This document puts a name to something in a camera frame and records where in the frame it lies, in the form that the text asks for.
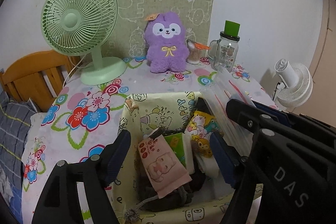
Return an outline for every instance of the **fan stand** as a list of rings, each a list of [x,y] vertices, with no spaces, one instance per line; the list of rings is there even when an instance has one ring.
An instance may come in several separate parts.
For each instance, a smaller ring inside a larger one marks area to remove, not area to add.
[[[122,75],[127,65],[118,57],[102,57],[100,47],[91,51],[92,62],[81,70],[81,81],[85,85],[108,83]]]

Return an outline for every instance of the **green fan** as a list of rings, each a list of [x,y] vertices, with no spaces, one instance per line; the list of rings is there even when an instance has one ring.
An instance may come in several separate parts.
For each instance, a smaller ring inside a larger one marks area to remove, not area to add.
[[[86,85],[107,83],[124,73],[126,64],[117,57],[102,57],[100,46],[117,20],[117,0],[46,0],[42,33],[57,52],[70,56],[91,53],[93,62],[81,71]]]

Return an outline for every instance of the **fan base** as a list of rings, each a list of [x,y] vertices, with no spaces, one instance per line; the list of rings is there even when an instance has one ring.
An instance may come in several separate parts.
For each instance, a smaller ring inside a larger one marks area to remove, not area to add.
[[[93,62],[81,71],[81,81],[85,85],[100,85],[114,80],[126,70],[126,63],[118,57],[104,57],[103,68],[96,69]]]

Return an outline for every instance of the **black jar lid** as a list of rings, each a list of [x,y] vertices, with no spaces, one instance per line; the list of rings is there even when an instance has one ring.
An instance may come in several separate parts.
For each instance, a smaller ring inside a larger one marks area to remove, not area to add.
[[[233,36],[228,35],[228,34],[226,34],[226,33],[224,33],[224,32],[221,32],[221,33],[220,33],[220,36],[223,37],[223,38],[232,40],[232,41],[236,41],[236,42],[238,42],[238,41],[240,40],[240,37],[238,37],[238,36],[233,37]]]

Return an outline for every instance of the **purple plush toy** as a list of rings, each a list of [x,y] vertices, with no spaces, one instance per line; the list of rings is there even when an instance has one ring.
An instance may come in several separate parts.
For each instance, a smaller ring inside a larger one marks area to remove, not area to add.
[[[151,72],[185,71],[189,50],[179,15],[174,12],[159,14],[148,22],[144,37],[149,45],[147,60],[151,62]]]

